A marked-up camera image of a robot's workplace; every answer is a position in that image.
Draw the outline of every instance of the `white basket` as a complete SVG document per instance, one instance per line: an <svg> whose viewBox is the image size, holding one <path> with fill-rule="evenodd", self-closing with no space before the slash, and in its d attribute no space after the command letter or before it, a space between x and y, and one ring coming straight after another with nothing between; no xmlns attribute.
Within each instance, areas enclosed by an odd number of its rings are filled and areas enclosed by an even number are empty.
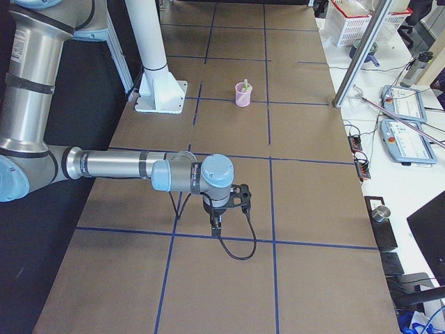
<svg viewBox="0 0 445 334"><path fill-rule="evenodd" d="M370 8L372 0L358 0L365 7ZM339 7L341 0L329 0L327 7L325 29L332 37L332 42L338 46L354 44L354 41L362 38L371 15L349 17ZM389 13L386 24L380 29L376 38L376 42L387 42L396 32L397 29L410 16L412 11L407 8L404 13Z"/></svg>

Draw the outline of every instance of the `pink plastic cup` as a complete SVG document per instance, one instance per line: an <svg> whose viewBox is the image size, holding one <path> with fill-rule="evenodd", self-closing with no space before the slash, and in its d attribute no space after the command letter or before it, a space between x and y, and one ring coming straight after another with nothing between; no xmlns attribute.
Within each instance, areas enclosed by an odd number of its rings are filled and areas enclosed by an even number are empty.
<svg viewBox="0 0 445 334"><path fill-rule="evenodd" d="M245 89L244 83L240 82L235 85L235 103L237 106L248 106L250 104L250 94L252 93L252 85L248 83L248 89Z"/></svg>

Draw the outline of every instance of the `floor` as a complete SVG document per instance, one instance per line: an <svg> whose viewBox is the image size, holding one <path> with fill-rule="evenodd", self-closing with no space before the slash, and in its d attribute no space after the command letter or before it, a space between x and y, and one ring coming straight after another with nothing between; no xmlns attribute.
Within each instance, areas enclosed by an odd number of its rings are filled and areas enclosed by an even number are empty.
<svg viewBox="0 0 445 334"><path fill-rule="evenodd" d="M229 258L198 196L178 221L147 181L96 180L34 333L397 333L313 10L177 1L161 23L184 110L134 100L110 147L226 154L252 192L257 252ZM242 213L222 221L247 255Z"/></svg>

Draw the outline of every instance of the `white column base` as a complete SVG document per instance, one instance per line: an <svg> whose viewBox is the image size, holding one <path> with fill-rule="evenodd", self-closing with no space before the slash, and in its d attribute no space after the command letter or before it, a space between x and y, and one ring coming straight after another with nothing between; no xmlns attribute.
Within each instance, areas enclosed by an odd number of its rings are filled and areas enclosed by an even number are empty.
<svg viewBox="0 0 445 334"><path fill-rule="evenodd" d="M187 85L187 81L177 81L168 72L163 80L153 79L154 93L152 93L144 73L135 110L141 113L181 113L186 99Z"/></svg>

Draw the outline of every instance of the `water bottle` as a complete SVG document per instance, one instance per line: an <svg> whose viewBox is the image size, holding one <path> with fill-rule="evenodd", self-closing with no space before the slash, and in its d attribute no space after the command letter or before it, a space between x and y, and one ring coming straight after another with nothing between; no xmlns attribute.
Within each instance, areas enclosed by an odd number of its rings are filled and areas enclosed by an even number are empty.
<svg viewBox="0 0 445 334"><path fill-rule="evenodd" d="M419 54L419 57L411 64L408 73L402 79L400 85L402 87L411 87L414 82L417 82L426 64L432 59L432 52L425 51Z"/></svg>

